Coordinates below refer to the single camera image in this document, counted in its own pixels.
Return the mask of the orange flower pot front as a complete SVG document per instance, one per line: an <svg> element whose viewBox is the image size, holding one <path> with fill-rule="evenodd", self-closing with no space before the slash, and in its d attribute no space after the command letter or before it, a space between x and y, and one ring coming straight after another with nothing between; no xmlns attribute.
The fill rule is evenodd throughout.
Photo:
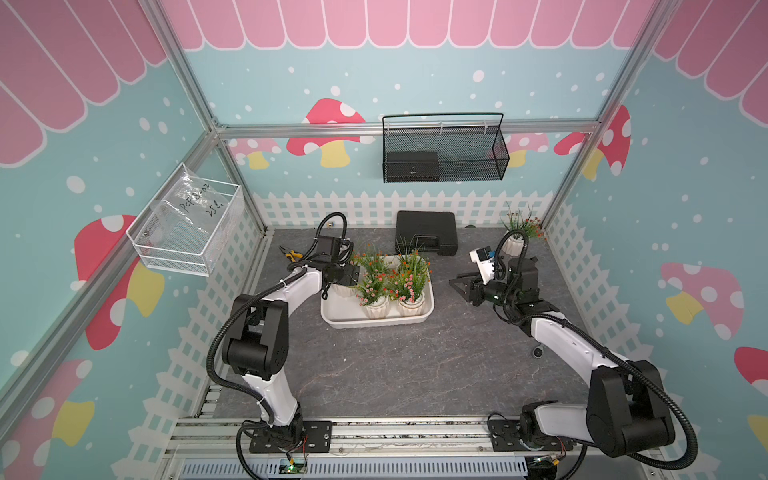
<svg viewBox="0 0 768 480"><path fill-rule="evenodd" d="M365 270L366 274L373 276L388 275L390 267L387 256L381 253L375 246L368 245L364 250L353 256L353 263Z"/></svg>

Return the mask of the orange flower pot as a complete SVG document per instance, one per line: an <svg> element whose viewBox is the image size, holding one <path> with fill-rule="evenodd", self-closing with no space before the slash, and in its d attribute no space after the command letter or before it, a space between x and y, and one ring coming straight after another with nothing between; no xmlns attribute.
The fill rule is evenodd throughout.
<svg viewBox="0 0 768 480"><path fill-rule="evenodd" d="M395 241L399 273L413 273L417 271L422 258L419 254L419 242L416 237L398 236Z"/></svg>
<svg viewBox="0 0 768 480"><path fill-rule="evenodd" d="M390 267L387 256L381 253L375 246L368 245L364 250L353 256L353 263L365 270L366 274L373 276L388 275Z"/></svg>

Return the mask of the pink flower pot front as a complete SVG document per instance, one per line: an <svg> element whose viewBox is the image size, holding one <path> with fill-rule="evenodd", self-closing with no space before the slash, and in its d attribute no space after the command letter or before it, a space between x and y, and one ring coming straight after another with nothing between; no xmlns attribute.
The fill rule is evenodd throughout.
<svg viewBox="0 0 768 480"><path fill-rule="evenodd" d="M365 274L355 287L359 305L367 319L379 320L385 318L391 309L387 275L373 276Z"/></svg>

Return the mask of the pink flower pot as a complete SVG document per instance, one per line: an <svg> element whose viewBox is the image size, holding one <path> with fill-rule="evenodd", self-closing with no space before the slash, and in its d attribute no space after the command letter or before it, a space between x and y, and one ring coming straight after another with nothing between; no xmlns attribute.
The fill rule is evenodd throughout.
<svg viewBox="0 0 768 480"><path fill-rule="evenodd" d="M430 281L430 264L422 256L421 258L418 270L413 273L397 272L397 260L389 278L390 300L403 317L422 315L426 308L425 289Z"/></svg>
<svg viewBox="0 0 768 480"><path fill-rule="evenodd" d="M391 309L387 275L373 276L365 274L355 287L359 305L367 319L379 320L385 318Z"/></svg>

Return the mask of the white plastic storage box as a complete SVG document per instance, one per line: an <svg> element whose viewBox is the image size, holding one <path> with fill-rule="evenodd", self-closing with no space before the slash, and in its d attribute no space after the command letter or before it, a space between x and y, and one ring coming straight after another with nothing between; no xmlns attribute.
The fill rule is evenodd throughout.
<svg viewBox="0 0 768 480"><path fill-rule="evenodd" d="M321 301L321 316L337 329L425 321L435 301L428 260L416 255L357 255L341 285Z"/></svg>

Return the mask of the red flower pot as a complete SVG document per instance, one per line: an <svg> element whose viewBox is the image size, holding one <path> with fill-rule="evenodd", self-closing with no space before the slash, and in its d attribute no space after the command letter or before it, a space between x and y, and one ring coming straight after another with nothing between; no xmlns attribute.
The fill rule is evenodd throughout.
<svg viewBox="0 0 768 480"><path fill-rule="evenodd" d="M342 298L355 297L357 294L356 288L354 286L346 286L346 285L339 285L339 284L332 284L331 291L336 296L339 296Z"/></svg>

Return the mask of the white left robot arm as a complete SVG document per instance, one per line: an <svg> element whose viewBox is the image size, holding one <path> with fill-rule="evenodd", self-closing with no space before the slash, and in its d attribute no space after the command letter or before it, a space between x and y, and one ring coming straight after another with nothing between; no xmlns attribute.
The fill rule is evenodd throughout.
<svg viewBox="0 0 768 480"><path fill-rule="evenodd" d="M303 447L307 434L301 406L292 394L284 371L289 352L289 318L309 298L328 298L352 268L354 243L347 236L346 216L335 211L317 227L302 258L289 266L290 275L255 295L234 300L229 318L215 334L206 357L210 380L252 397L261 410L257 420L244 420L235 437L235 450L245 474L261 476L245 458L244 436L262 436L285 450L286 456Z"/></svg>

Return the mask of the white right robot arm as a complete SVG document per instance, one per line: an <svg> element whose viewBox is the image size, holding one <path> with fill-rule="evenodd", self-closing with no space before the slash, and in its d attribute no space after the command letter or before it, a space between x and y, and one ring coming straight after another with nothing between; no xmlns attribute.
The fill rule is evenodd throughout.
<svg viewBox="0 0 768 480"><path fill-rule="evenodd" d="M536 258L525 250L508 260L500 247L470 253L475 274L450 284L466 302L488 302L505 323L555 353L588 388L583 405L540 401L525 405L516 437L530 451L570 439L610 458L627 456L667 471L684 470L699 454L695 429L666 392L659 370L602 345L540 296Z"/></svg>

